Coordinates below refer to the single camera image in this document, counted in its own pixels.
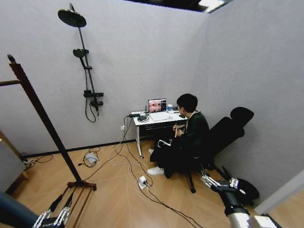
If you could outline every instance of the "wooden floor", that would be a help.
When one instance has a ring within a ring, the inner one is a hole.
[[[128,146],[131,153],[140,160],[136,143],[128,143]],[[155,166],[154,163],[149,161],[148,149],[152,146],[153,141],[142,141],[141,143],[145,158],[140,161],[144,162],[148,168]],[[108,154],[113,148],[114,146],[102,147],[98,152],[100,161],[93,168],[78,166],[78,163],[82,163],[83,156],[88,150],[69,152],[69,155],[82,179],[85,179],[108,160]],[[127,155],[128,153],[122,150],[121,154]],[[128,158],[131,162],[135,161],[131,155],[128,155]],[[117,162],[121,159],[117,156],[112,161]],[[133,166],[133,171],[136,172],[137,176],[144,175],[139,173],[140,170],[139,166]],[[222,179],[216,171],[210,171],[209,173],[214,179]],[[36,163],[33,168],[28,170],[28,175],[29,180],[21,182],[13,193],[13,197],[37,214],[50,206],[51,202],[65,190],[67,182],[74,180],[60,154],[54,155],[54,159],[50,162]],[[156,190],[157,197],[168,206],[193,217],[204,228],[229,227],[229,221],[224,214],[224,206],[219,195],[203,184],[198,173],[193,174],[193,181],[197,190],[195,194],[190,192],[187,178],[183,174],[173,174],[170,179],[167,179],[164,175],[156,175],[152,176],[152,179],[155,189],[150,187],[150,191],[155,192]],[[135,180],[129,176],[128,165],[114,166],[107,163],[88,182],[96,183],[97,190],[92,192],[89,197],[76,226],[78,228],[192,227],[185,219],[170,209],[151,202],[136,192],[135,187],[137,190],[138,187]],[[75,191],[74,202],[80,190]],[[67,191],[60,208],[62,208],[62,204],[71,192],[72,189]],[[73,227],[81,202],[84,200],[85,197],[80,198],[66,227]]]
[[[303,228],[304,227],[304,189],[291,196],[269,215],[284,228]]]

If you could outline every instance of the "shower head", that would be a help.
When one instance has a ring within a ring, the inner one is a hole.
[[[59,10],[58,16],[60,20],[62,20],[64,23],[70,26],[78,27],[78,28],[86,26],[86,19],[79,13],[75,12],[74,7],[71,3],[70,3],[70,9]]]
[[[73,50],[73,54],[77,58],[83,58],[85,56],[85,52],[83,50],[81,50],[81,49],[74,49]]]

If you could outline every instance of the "power adapter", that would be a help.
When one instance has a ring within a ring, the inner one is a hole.
[[[93,154],[92,152],[91,153],[88,153],[86,154],[86,159],[89,161],[89,163],[92,165],[94,164],[95,162],[97,162],[99,159],[95,156],[95,154]]]
[[[140,114],[130,114],[130,115],[129,115],[130,118],[140,117],[140,116],[141,116]]]

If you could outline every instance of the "cup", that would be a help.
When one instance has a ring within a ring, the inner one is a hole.
[[[172,106],[171,104],[168,104],[168,111],[171,111],[172,110]]]

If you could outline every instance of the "person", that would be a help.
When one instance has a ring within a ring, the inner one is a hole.
[[[158,140],[154,149],[149,149],[150,161],[157,162],[156,167],[148,169],[150,175],[165,174],[169,178],[173,172],[183,168],[188,159],[200,155],[207,143],[209,126],[200,110],[196,110],[197,97],[183,94],[176,103],[179,113],[187,117],[187,123],[174,125],[173,139],[165,141],[166,143]]]

